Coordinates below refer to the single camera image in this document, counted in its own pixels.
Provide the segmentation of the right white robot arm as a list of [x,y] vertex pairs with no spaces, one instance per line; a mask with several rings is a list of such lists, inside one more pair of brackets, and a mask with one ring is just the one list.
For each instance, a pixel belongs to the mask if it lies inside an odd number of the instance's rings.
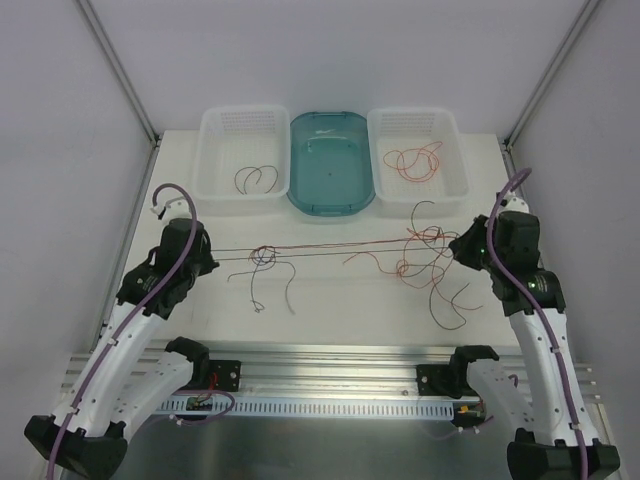
[[621,466],[599,437],[579,387],[558,278],[539,265],[536,216],[480,215],[449,247],[455,261],[485,271],[520,346],[531,397],[517,390],[489,346],[459,347],[449,361],[450,397],[475,392],[513,432],[506,447],[514,479],[605,479]]

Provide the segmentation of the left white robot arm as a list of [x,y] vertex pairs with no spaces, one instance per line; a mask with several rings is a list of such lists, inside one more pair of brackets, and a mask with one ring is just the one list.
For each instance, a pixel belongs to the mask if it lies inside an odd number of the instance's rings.
[[167,397],[208,382],[208,348],[178,337],[137,386],[125,386],[159,327],[218,265],[204,225],[176,218],[125,274],[103,337],[72,388],[51,414],[34,415],[25,427],[27,440],[49,462],[49,478],[57,467],[85,479],[111,478],[136,431]]

